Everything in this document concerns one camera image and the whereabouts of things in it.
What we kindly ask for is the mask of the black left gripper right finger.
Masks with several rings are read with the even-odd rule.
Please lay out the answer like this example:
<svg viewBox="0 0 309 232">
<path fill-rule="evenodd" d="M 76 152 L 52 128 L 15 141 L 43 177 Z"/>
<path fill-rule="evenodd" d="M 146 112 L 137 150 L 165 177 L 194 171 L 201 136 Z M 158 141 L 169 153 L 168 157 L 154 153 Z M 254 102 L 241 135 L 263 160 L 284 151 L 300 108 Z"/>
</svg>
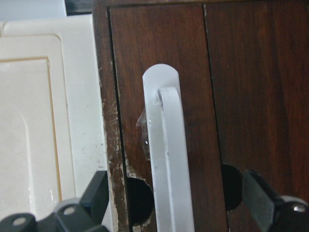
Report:
<svg viewBox="0 0 309 232">
<path fill-rule="evenodd" d="M 243 173 L 242 201 L 261 232 L 309 230 L 309 204 L 298 197 L 279 195 L 254 170 Z"/>
</svg>

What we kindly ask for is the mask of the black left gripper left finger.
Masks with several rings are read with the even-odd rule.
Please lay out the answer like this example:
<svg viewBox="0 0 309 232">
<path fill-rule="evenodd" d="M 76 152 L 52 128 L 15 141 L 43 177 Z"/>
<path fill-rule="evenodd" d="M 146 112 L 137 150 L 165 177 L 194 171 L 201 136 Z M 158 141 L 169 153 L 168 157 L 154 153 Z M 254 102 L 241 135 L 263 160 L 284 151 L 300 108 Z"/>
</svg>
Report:
<svg viewBox="0 0 309 232">
<path fill-rule="evenodd" d="M 12 214 L 0 221 L 2 232 L 107 232 L 102 220 L 109 203 L 107 171 L 97 171 L 81 198 L 59 203 L 47 217 Z"/>
</svg>

